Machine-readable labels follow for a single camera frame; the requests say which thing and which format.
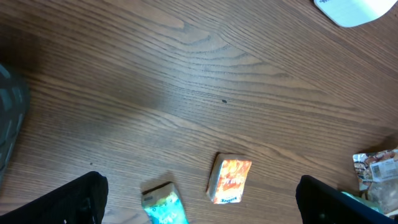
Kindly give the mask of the teal snack packet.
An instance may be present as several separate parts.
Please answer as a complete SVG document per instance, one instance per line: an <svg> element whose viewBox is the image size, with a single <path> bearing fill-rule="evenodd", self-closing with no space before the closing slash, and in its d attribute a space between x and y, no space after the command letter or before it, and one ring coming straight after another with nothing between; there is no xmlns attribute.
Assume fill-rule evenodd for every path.
<svg viewBox="0 0 398 224"><path fill-rule="evenodd" d="M372 202L372 201L366 200L365 198L362 198L362 197L354 196L354 195L352 195L352 194L350 194L348 192L342 192L342 193L345 194L346 196L354 199L355 201L357 201L357 202L359 202L359 203L361 203L363 205L366 205L367 207L369 207L369 208L371 208L371 209L373 209L373 210L375 210L375 211L377 211L377 212L379 212L381 214L384 214L383 209L376 202Z"/></svg>

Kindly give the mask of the orange tissue pack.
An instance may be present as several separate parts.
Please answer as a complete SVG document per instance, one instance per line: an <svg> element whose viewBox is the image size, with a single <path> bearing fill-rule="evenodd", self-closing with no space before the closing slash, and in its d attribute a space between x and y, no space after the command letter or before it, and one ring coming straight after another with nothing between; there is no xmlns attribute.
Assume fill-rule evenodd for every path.
<svg viewBox="0 0 398 224"><path fill-rule="evenodd" d="M211 170L206 194L214 204L242 201L252 161L240 154L220 153Z"/></svg>

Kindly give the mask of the beige Pantree snack bag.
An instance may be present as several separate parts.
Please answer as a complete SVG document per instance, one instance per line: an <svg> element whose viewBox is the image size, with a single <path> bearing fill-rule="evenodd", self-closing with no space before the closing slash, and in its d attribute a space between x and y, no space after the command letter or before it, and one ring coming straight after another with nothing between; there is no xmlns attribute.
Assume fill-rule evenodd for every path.
<svg viewBox="0 0 398 224"><path fill-rule="evenodd" d="M397 216L397 149L353 155L363 198L389 218Z"/></svg>

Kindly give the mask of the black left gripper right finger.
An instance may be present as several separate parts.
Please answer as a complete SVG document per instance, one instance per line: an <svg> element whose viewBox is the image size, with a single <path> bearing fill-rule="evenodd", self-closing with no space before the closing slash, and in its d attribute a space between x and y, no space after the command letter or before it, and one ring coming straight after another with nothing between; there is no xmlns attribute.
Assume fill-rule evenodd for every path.
<svg viewBox="0 0 398 224"><path fill-rule="evenodd" d="M310 175L301 177L295 198L303 224L397 224Z"/></svg>

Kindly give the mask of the teal tissue pack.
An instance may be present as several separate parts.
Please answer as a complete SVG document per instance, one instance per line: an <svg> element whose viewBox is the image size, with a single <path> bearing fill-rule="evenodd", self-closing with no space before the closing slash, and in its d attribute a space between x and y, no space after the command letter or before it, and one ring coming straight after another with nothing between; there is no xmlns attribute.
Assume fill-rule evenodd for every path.
<svg viewBox="0 0 398 224"><path fill-rule="evenodd" d="M173 182L143 194L141 205L152 224L189 224L180 194Z"/></svg>

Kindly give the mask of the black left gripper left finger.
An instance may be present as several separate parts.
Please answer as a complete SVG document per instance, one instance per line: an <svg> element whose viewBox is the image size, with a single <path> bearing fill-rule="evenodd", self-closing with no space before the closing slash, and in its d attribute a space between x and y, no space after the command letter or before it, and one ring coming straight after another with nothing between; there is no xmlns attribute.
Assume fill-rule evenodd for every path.
<svg viewBox="0 0 398 224"><path fill-rule="evenodd" d="M1 215L1 224L101 223L107 199L107 178L91 171Z"/></svg>

